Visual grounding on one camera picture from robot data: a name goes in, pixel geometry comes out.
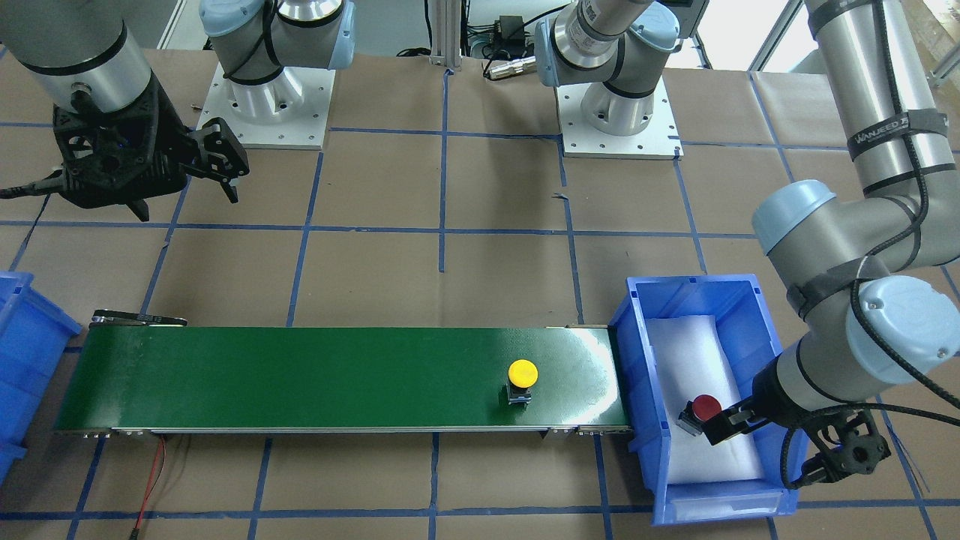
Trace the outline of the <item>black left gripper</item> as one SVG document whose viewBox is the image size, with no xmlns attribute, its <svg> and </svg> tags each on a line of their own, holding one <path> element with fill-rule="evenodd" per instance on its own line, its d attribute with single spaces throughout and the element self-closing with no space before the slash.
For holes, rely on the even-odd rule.
<svg viewBox="0 0 960 540">
<path fill-rule="evenodd" d="M 779 476 L 786 488 L 836 483 L 855 474 L 870 475 L 879 462 L 891 457 L 888 442 L 878 433 L 870 412 L 849 406 L 833 407 L 820 414 L 803 409 L 786 395 L 777 380 L 774 362 L 754 377 L 750 402 L 735 403 L 706 422 L 709 444 L 717 446 L 757 430 L 758 421 L 751 424 L 755 416 L 787 428 L 779 452 Z M 797 431 L 806 433 L 818 452 L 803 462 L 799 476 L 791 479 L 788 455 Z"/>
</svg>

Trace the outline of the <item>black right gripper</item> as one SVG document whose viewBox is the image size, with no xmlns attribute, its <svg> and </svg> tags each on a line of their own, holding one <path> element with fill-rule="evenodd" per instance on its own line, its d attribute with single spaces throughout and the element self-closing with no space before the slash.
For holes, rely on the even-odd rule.
<svg viewBox="0 0 960 540">
<path fill-rule="evenodd" d="M 175 194 L 189 177 L 218 182 L 237 204 L 236 179 L 249 174 L 249 157 L 226 121 L 199 130 L 182 123 L 157 75 L 118 112 L 102 112 L 92 97 L 75 97 L 81 112 L 52 110 L 52 132 L 62 156 L 58 194 L 83 209 L 126 205 L 150 221 L 151 197 Z"/>
</svg>

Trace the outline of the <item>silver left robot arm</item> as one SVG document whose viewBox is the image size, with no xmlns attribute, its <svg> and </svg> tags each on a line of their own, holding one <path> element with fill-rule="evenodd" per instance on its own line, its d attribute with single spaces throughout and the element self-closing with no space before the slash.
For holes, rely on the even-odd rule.
<svg viewBox="0 0 960 540">
<path fill-rule="evenodd" d="M 786 488 L 871 474 L 890 455 L 871 397 L 918 382 L 958 352 L 958 308 L 908 269 L 958 259 L 958 167 L 899 1 L 807 1 L 862 199 L 795 181 L 765 199 L 754 233 L 807 332 L 703 425 L 713 445 L 786 430 Z"/>
</svg>

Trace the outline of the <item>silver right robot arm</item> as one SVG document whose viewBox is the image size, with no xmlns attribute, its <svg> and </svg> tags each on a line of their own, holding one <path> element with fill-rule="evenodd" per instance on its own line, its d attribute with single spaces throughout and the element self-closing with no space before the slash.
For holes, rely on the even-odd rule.
<svg viewBox="0 0 960 540">
<path fill-rule="evenodd" d="M 127 206 L 189 178 L 217 182 L 231 203 L 251 171 L 234 127 L 308 111 L 296 69 L 342 71 L 353 62 L 353 1 L 203 1 L 203 31 L 235 116 L 182 122 L 119 10 L 110 1 L 4 1 L 2 42 L 45 88 L 62 163 L 41 180 L 5 187 L 5 200 L 58 194 L 82 209 Z"/>
</svg>

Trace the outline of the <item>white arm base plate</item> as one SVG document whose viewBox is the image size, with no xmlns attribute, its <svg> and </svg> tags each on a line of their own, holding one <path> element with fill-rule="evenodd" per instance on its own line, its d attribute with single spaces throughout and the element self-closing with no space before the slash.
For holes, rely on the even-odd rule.
<svg viewBox="0 0 960 540">
<path fill-rule="evenodd" d="M 556 112 L 566 157 L 674 160 L 683 156 L 663 79 L 652 94 L 638 99 L 614 94 L 600 82 L 560 86 Z"/>
<path fill-rule="evenodd" d="M 240 85 L 217 65 L 196 126 L 220 117 L 247 149 L 323 150 L 336 70 L 284 68 L 263 85 Z"/>
</svg>

